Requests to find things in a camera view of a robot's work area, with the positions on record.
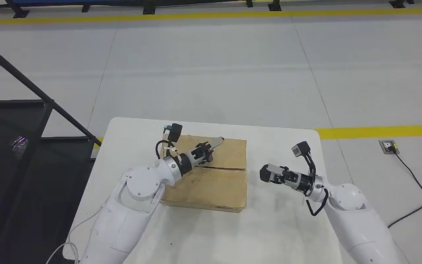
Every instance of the black railing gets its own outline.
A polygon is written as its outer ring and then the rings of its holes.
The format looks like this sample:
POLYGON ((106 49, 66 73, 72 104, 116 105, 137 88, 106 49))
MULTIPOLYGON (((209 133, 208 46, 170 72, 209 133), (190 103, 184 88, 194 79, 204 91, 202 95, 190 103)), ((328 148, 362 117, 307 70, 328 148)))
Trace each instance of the black railing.
POLYGON ((93 140, 98 146, 101 146, 101 141, 89 132, 83 125, 81 125, 75 118, 66 112, 58 103, 36 86, 30 79, 21 73, 15 66, 9 63, 3 56, 0 55, 0 66, 8 71, 14 78, 18 79, 24 86, 28 87, 34 94, 40 97, 46 104, 49 104, 57 113, 61 114, 67 121, 84 133, 90 140, 93 140))

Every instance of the gray floor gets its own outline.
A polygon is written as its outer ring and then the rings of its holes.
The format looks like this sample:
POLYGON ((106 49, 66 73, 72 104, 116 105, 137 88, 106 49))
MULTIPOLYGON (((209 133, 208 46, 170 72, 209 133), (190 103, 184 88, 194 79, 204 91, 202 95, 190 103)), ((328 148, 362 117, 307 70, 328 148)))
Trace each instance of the gray floor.
MULTIPOLYGON (((422 123, 420 16, 1 25, 0 36, 0 54, 97 136, 115 116, 310 129, 422 123)), ((35 98, 4 70, 0 83, 2 100, 35 98)), ((79 132, 56 114, 45 135, 79 132)), ((395 140, 422 180, 422 139, 395 140)), ((329 179, 359 186, 385 223, 421 205, 378 139, 322 147, 329 179)), ((411 264, 422 259, 421 220, 392 228, 411 264)))

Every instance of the white table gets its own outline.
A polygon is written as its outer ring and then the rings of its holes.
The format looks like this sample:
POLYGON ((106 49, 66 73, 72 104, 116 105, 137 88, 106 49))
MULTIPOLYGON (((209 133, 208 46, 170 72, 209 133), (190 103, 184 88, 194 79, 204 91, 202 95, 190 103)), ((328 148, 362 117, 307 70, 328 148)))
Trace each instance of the white table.
MULTIPOLYGON (((96 212, 126 168, 154 165, 154 147, 164 125, 173 121, 117 117, 111 120, 80 202, 73 226, 96 212)), ((247 140, 247 206, 239 214, 159 205, 125 263, 342 263, 337 237, 324 211, 313 217, 303 196, 284 185, 264 183, 266 163, 308 171, 292 146, 307 141, 316 172, 325 175, 316 131, 211 123, 176 122, 182 134, 247 140)), ((94 219, 78 227, 71 240, 80 255, 94 219)), ((73 259, 69 248, 63 255, 73 259)))

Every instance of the yellow floor line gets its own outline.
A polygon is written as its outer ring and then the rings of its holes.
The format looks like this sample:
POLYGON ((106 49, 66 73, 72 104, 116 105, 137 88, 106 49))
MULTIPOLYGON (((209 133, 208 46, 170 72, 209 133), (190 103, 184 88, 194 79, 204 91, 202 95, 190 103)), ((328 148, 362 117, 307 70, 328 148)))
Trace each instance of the yellow floor line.
POLYGON ((422 137, 422 125, 397 125, 390 127, 336 127, 315 129, 322 140, 363 139, 369 137, 422 137))
POLYGON ((91 23, 91 22, 130 22, 144 20, 180 20, 204 18, 254 18, 254 17, 342 17, 342 16, 372 16, 372 15, 422 15, 422 9, 350 9, 325 11, 247 11, 218 13, 186 13, 186 14, 156 14, 129 16, 75 16, 75 17, 44 17, 44 18, 3 18, 0 24, 57 24, 57 23, 91 23))

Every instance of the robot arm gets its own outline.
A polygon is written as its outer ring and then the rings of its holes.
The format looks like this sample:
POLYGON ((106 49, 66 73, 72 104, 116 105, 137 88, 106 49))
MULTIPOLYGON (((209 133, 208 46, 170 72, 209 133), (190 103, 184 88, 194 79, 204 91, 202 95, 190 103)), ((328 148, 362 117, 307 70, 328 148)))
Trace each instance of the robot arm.
POLYGON ((353 184, 333 186, 325 177, 316 175, 309 145, 303 141, 292 148, 296 157, 303 156, 310 173, 292 172, 288 167, 267 164, 260 170, 264 182, 285 184, 321 203, 313 216, 325 209, 327 217, 345 250, 358 264, 400 264, 397 247, 377 212, 361 190, 353 184))
POLYGON ((192 151, 159 159, 155 167, 126 170, 99 212, 80 263, 123 263, 144 233, 164 185, 174 185, 196 165, 211 162, 213 149, 223 141, 218 137, 192 151))

